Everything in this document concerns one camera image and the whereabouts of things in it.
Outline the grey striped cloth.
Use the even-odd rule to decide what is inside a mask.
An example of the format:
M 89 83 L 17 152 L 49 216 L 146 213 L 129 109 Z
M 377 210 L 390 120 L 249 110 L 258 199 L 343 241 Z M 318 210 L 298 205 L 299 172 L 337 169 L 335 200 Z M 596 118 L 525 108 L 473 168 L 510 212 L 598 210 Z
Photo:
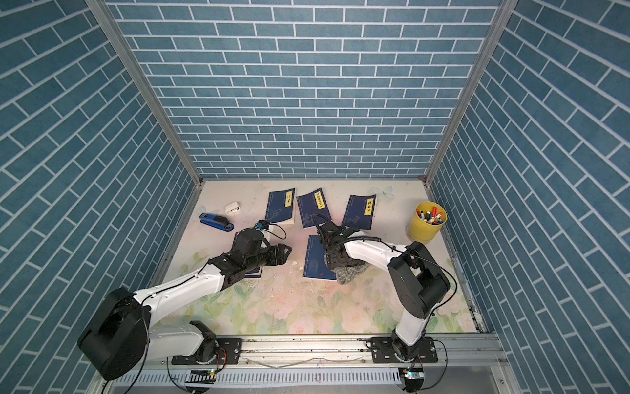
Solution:
M 333 269 L 336 275 L 336 281 L 341 285 L 347 285 L 352 282 L 359 274 L 362 274 L 368 268 L 367 264 L 359 264 L 350 267 L 337 267 Z

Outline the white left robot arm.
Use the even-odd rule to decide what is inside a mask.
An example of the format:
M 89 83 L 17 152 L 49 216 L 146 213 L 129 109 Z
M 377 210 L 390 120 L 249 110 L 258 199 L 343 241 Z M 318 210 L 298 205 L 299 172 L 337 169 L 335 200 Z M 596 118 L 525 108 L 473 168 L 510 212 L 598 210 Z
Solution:
M 171 313 L 196 300 L 222 292 L 259 267 L 280 266 L 292 249 L 273 245 L 263 231 L 236 233 L 231 249 L 200 269 L 155 287 L 131 292 L 121 287 L 102 301 L 80 334 L 77 346 L 107 381 L 127 374 L 139 362 L 187 357 L 195 364 L 218 360 L 217 335 L 191 320 L 182 328 L 156 328 Z

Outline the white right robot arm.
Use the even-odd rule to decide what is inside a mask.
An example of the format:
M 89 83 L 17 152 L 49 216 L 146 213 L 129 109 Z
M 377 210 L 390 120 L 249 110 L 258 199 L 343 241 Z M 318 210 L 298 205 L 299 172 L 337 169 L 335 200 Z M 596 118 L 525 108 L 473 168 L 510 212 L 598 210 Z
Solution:
M 392 333 L 392 346 L 402 361 L 417 358 L 428 322 L 451 289 L 450 274 L 423 243 L 394 245 L 356 228 L 337 225 L 321 214 L 316 214 L 313 222 L 324 249 L 324 263 L 340 284 L 350 283 L 370 266 L 390 275 L 403 306 Z

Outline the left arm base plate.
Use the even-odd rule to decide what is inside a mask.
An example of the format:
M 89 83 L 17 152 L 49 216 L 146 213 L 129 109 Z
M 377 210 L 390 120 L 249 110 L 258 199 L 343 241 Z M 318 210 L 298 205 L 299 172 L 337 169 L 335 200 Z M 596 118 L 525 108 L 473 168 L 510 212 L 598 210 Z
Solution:
M 238 364 L 241 354 L 242 338 L 205 339 L 192 356 L 174 356 L 173 365 L 215 365 L 223 367 Z

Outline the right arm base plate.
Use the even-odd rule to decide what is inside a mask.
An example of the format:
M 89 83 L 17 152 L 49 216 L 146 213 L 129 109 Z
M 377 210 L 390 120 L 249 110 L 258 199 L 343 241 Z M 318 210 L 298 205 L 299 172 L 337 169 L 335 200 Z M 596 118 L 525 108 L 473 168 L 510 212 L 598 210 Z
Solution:
M 436 346 L 430 337 L 421 338 L 413 346 L 408 346 L 392 334 L 389 337 L 369 338 L 366 346 L 374 364 L 435 364 L 438 361 Z

